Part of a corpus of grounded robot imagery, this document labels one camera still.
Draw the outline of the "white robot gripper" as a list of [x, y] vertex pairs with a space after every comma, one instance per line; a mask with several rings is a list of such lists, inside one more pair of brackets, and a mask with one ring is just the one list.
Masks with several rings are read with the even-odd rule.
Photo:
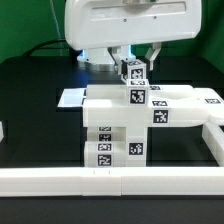
[[125, 45], [153, 43], [145, 55], [153, 70], [160, 42], [196, 37], [201, 19], [202, 0], [67, 0], [65, 38], [76, 50], [110, 47], [115, 70], [125, 80]]

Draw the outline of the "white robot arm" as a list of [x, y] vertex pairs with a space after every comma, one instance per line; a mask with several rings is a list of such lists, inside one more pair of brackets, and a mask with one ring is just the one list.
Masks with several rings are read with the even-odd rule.
[[164, 42], [196, 37], [201, 19], [202, 0], [67, 0], [65, 39], [80, 67], [121, 74], [132, 45], [149, 44], [154, 61]]

